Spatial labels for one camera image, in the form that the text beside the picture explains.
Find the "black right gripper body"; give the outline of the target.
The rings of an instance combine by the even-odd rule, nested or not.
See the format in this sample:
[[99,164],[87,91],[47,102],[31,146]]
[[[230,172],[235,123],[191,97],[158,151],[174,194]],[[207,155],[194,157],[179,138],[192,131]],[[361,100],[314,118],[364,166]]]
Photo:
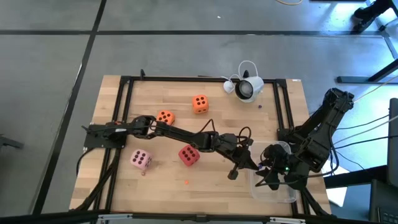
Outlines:
[[260,155],[259,175],[265,179],[278,179],[289,171],[289,153],[280,144],[270,144]]

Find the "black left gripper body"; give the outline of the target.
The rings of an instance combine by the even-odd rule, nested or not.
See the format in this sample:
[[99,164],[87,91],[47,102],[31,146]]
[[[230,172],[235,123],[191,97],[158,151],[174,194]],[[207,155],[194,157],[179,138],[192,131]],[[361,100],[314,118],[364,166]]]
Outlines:
[[249,146],[252,145],[252,139],[243,136],[242,140],[235,134],[226,133],[219,135],[215,141],[215,151],[224,158],[230,160],[238,167],[243,167],[244,159],[251,156]]

